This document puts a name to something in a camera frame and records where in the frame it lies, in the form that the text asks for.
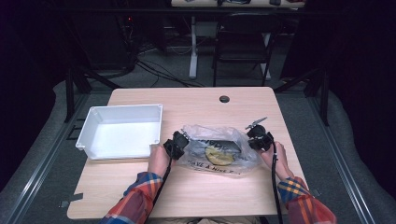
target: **hand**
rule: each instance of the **hand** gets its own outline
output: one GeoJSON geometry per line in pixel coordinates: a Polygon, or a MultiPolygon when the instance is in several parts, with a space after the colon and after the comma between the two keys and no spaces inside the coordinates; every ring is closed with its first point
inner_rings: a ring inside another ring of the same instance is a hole
{"type": "MultiPolygon", "coordinates": [[[[277,177],[279,177],[281,181],[285,181],[286,178],[288,177],[294,177],[294,174],[289,169],[288,158],[286,157],[285,148],[279,142],[275,142],[275,145],[276,145],[276,158],[277,158],[276,175],[277,177]]],[[[265,164],[267,164],[268,167],[271,169],[273,163],[273,157],[274,157],[274,145],[271,145],[271,147],[267,151],[259,150],[258,152],[262,156],[262,159],[264,160],[265,164]]]]}
{"type": "Polygon", "coordinates": [[[151,145],[151,153],[148,158],[148,172],[163,177],[169,164],[169,156],[166,150],[160,145],[151,145]]]}

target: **black curtain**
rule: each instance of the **black curtain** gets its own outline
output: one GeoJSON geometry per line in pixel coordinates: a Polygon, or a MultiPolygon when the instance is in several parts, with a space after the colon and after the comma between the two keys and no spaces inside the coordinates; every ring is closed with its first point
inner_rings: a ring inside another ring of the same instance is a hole
{"type": "Polygon", "coordinates": [[[325,64],[330,89],[349,116],[362,161],[393,198],[395,8],[390,0],[307,1],[307,11],[339,11],[346,15],[336,20],[302,19],[281,75],[297,77],[325,64]]]}
{"type": "Polygon", "coordinates": [[[73,62],[87,64],[59,17],[42,3],[0,3],[1,189],[47,122],[55,103],[53,87],[73,62]]]}

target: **black cable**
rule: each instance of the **black cable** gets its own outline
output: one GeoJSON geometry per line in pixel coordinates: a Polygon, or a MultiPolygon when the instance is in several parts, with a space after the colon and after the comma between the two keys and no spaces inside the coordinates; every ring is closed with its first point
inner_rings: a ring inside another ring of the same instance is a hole
{"type": "Polygon", "coordinates": [[[149,72],[149,73],[151,73],[151,74],[157,76],[157,77],[162,77],[162,78],[165,78],[165,79],[168,79],[168,80],[171,80],[171,81],[178,82],[178,83],[180,83],[181,85],[183,85],[184,87],[203,87],[203,86],[204,86],[204,85],[202,85],[201,83],[198,83],[198,82],[196,82],[196,81],[186,81],[186,80],[178,79],[178,78],[175,77],[172,73],[170,73],[169,71],[167,71],[166,69],[164,69],[164,68],[162,67],[162,69],[165,70],[166,72],[168,72],[170,75],[165,74],[164,72],[158,71],[158,70],[156,70],[154,67],[152,67],[152,66],[150,66],[149,64],[147,64],[147,63],[145,63],[145,62],[143,62],[143,61],[140,61],[140,60],[138,60],[138,59],[137,59],[137,61],[136,61],[136,65],[139,66],[139,67],[141,67],[141,68],[144,69],[145,71],[147,71],[147,72],[149,72]]]}
{"type": "Polygon", "coordinates": [[[166,172],[163,175],[163,184],[160,186],[158,189],[157,195],[155,195],[155,199],[152,202],[152,206],[154,207],[155,203],[157,202],[158,197],[160,196],[161,190],[163,190],[163,185],[165,185],[165,181],[169,176],[169,173],[171,172],[171,165],[172,165],[172,158],[169,158],[169,164],[168,167],[166,168],[166,172]]]}
{"type": "Polygon", "coordinates": [[[133,67],[126,67],[125,69],[113,73],[113,74],[108,74],[108,75],[101,75],[102,77],[105,77],[107,79],[111,79],[111,78],[116,78],[116,77],[123,77],[125,75],[128,75],[129,73],[131,73],[132,71],[134,71],[134,66],[133,67]]]}
{"type": "Polygon", "coordinates": [[[276,189],[276,161],[277,161],[277,155],[276,155],[276,146],[275,143],[273,142],[274,146],[274,156],[273,156],[273,164],[272,164],[272,182],[273,182],[273,190],[274,190],[274,196],[275,196],[275,202],[276,202],[276,211],[277,211],[277,219],[279,220],[279,223],[283,223],[283,217],[282,217],[282,211],[280,210],[280,202],[279,198],[277,196],[277,189],[276,189]]]}
{"type": "Polygon", "coordinates": [[[153,88],[158,83],[158,81],[160,81],[160,77],[159,76],[157,76],[157,79],[155,80],[155,82],[152,83],[151,86],[149,86],[149,87],[153,88]]]}

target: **gray carpet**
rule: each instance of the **gray carpet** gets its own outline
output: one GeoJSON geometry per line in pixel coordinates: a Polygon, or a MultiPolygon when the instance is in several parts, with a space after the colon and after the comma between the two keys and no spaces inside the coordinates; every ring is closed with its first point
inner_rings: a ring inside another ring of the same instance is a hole
{"type": "MultiPolygon", "coordinates": [[[[166,54],[151,50],[141,54],[139,59],[165,73],[169,71],[176,77],[185,79],[188,83],[211,86],[213,71],[210,68],[210,64],[213,48],[210,45],[210,41],[205,40],[199,48],[198,78],[193,82],[188,79],[191,56],[191,53],[187,51],[188,48],[169,49],[166,54]]],[[[283,36],[277,42],[273,63],[270,67],[272,79],[267,81],[267,86],[274,88],[283,83],[278,77],[289,43],[290,36],[283,36]]],[[[230,71],[236,71],[236,74],[250,73],[253,77],[260,73],[260,69],[250,71],[250,68],[226,65],[221,69],[224,69],[227,74],[230,71]]],[[[111,78],[111,80],[125,88],[183,87],[180,83],[164,78],[157,80],[156,76],[149,74],[138,66],[131,74],[111,78]]],[[[84,95],[76,94],[76,99],[86,99],[86,102],[82,101],[81,109],[74,117],[73,124],[76,124],[76,126],[82,125],[82,121],[77,119],[85,119],[90,106],[106,105],[109,98],[110,90],[107,87],[95,80],[90,80],[90,82],[93,86],[93,91],[89,96],[85,97],[84,95]]],[[[239,86],[241,83],[238,79],[219,81],[219,85],[222,86],[239,86]]],[[[258,86],[260,81],[250,80],[247,83],[242,83],[242,85],[251,84],[258,86]]],[[[318,199],[332,209],[337,215],[339,223],[361,223],[345,183],[334,165],[330,152],[331,146],[322,131],[319,120],[316,119],[315,113],[317,112],[312,109],[309,99],[306,99],[301,92],[303,87],[304,83],[299,84],[288,92],[277,94],[276,98],[290,131],[290,136],[303,167],[306,180],[311,189],[318,189],[322,193],[318,199]]],[[[22,216],[21,223],[97,222],[97,220],[70,220],[66,215],[67,208],[59,207],[60,201],[68,200],[73,195],[86,155],[83,151],[78,151],[75,148],[76,140],[66,139],[68,130],[67,133],[62,133],[62,130],[68,129],[67,125],[63,124],[65,118],[64,83],[57,86],[55,92],[57,93],[57,103],[48,123],[32,146],[20,169],[1,192],[1,223],[7,221],[7,218],[13,212],[13,206],[18,201],[18,197],[23,192],[23,188],[28,183],[35,168],[46,156],[46,153],[54,147],[59,148],[55,155],[54,163],[51,165],[46,178],[26,213],[22,216]]],[[[347,115],[333,94],[330,95],[329,122],[334,138],[343,151],[348,167],[361,189],[361,196],[368,203],[367,206],[370,208],[375,222],[391,223],[392,220],[396,219],[396,214],[394,214],[396,203],[376,184],[370,172],[360,161],[354,148],[353,134],[350,130],[347,115]]],[[[70,137],[77,136],[78,131],[72,133],[70,137]]],[[[276,217],[268,218],[270,223],[277,223],[276,217]]]]}

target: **white desk leg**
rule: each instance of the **white desk leg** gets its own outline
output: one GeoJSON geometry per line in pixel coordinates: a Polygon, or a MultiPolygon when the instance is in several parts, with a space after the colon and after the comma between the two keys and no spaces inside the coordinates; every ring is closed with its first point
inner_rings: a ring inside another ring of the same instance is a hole
{"type": "MultiPolygon", "coordinates": [[[[265,45],[268,44],[268,41],[270,41],[270,34],[265,34],[264,35],[264,43],[265,45]]],[[[260,64],[260,68],[262,69],[262,75],[264,76],[264,71],[265,71],[265,67],[267,66],[266,63],[261,63],[260,64]]],[[[267,72],[267,77],[265,78],[265,80],[271,80],[271,75],[270,75],[270,70],[268,70],[267,72]]]]}
{"type": "Polygon", "coordinates": [[[191,17],[191,62],[190,62],[190,78],[197,78],[197,40],[195,33],[195,17],[191,17]]]}

